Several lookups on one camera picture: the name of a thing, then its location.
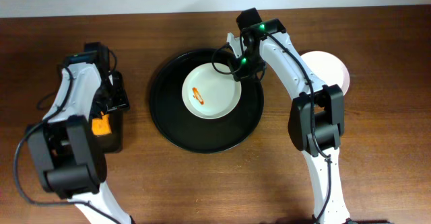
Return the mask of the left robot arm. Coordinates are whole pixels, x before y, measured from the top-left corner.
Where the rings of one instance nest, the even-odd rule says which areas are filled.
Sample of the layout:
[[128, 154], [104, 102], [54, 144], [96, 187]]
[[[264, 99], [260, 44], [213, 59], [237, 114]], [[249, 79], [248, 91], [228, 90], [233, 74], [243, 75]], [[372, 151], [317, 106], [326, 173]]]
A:
[[94, 63], [62, 70], [50, 110], [34, 130], [28, 147], [46, 192], [61, 205], [76, 206], [91, 223], [133, 223], [107, 183], [107, 153], [123, 148], [123, 111], [96, 109], [96, 92], [105, 84]]

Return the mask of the green and yellow sponge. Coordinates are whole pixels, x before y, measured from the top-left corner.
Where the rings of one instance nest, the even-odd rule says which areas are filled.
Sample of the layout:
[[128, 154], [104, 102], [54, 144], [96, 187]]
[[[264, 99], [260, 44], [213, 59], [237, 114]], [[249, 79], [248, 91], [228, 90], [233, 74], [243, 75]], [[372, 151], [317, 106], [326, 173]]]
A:
[[96, 136], [105, 136], [112, 133], [108, 114], [103, 114], [101, 118], [92, 120], [92, 132]]

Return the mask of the white plate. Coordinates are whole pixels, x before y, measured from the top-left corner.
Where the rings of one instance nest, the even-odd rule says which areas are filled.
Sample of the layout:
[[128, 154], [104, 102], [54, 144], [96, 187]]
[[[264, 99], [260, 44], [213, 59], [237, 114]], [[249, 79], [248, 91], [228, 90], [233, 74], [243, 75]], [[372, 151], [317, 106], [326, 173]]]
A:
[[328, 86], [337, 84], [345, 95], [350, 86], [350, 74], [335, 55], [324, 51], [310, 51], [300, 56], [308, 68]]
[[205, 63], [186, 76], [181, 96], [187, 110], [205, 120], [219, 119], [231, 113], [239, 103], [242, 86], [235, 81], [227, 65]]

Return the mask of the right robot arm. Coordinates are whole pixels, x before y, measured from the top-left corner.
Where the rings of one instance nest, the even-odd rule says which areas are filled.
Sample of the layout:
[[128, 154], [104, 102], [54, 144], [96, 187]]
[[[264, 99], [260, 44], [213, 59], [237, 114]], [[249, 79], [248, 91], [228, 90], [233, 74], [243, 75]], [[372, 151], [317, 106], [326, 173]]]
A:
[[344, 133], [344, 94], [327, 85], [306, 65], [287, 32], [245, 28], [227, 35], [228, 47], [241, 62], [257, 56], [275, 71], [292, 101], [288, 132], [306, 161], [314, 195], [314, 223], [349, 223], [339, 173]]

